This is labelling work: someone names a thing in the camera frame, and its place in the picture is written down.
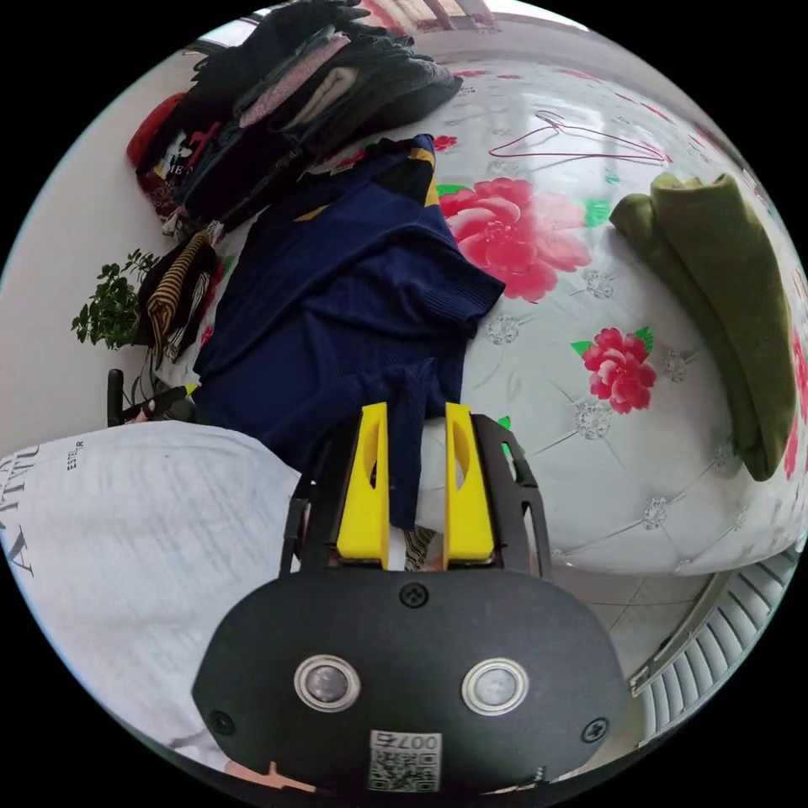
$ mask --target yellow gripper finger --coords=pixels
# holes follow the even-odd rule
[[[463,476],[460,484],[458,464]],[[447,404],[444,569],[452,561],[488,561],[493,551],[494,534],[471,414],[468,407]]]
[[[387,569],[390,554],[390,493],[385,403],[362,407],[362,421],[353,457],[337,552],[347,561],[380,561],[382,567]]]

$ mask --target qr code label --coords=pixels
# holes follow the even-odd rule
[[[370,791],[440,790],[442,736],[439,732],[370,733]]]

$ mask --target red clothing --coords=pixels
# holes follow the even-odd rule
[[[159,103],[143,120],[137,132],[132,136],[129,145],[126,147],[126,156],[137,166],[143,157],[146,148],[152,141],[152,137],[157,134],[160,127],[165,123],[166,118],[174,111],[174,108],[184,98],[185,93],[166,98]]]

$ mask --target white wall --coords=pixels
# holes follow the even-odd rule
[[[199,55],[173,56],[82,134],[35,201],[0,281],[0,456],[106,425],[107,371],[132,381],[142,348],[81,345],[70,325],[105,263],[170,248],[125,148],[148,113],[187,89]]]

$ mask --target clothes hanger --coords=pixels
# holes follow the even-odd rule
[[[564,116],[558,114],[556,112],[550,112],[545,109],[541,109],[535,113],[535,116],[539,120],[543,120],[546,123],[546,126],[540,126],[538,129],[534,129],[528,132],[526,135],[521,135],[520,137],[516,138],[515,140],[510,141],[509,143],[505,143],[503,146],[495,146],[492,149],[488,150],[488,153],[492,157],[608,157],[613,160],[629,160],[632,162],[643,162],[646,164],[656,164],[664,165],[666,162],[670,162],[670,158],[662,154],[660,151],[655,149],[653,146],[647,146],[642,143],[634,143],[633,141],[628,141],[624,137],[618,137],[617,135],[609,135],[606,132],[599,132],[595,129],[588,129],[586,126],[572,126],[569,124],[562,123],[564,120]],[[502,149],[507,149],[509,146],[513,146],[515,143],[519,143],[520,141],[524,141],[527,138],[531,137],[532,135],[536,135],[539,132],[544,132],[547,130],[553,130],[553,135],[560,135],[565,132],[588,132],[590,135],[596,135],[598,139],[609,138],[612,141],[617,141],[618,143],[623,143],[626,146],[629,146],[632,149],[636,149],[638,152],[637,154],[609,154],[607,152],[574,152],[574,151],[522,151],[518,153],[510,153],[510,154],[501,154],[500,152]]]

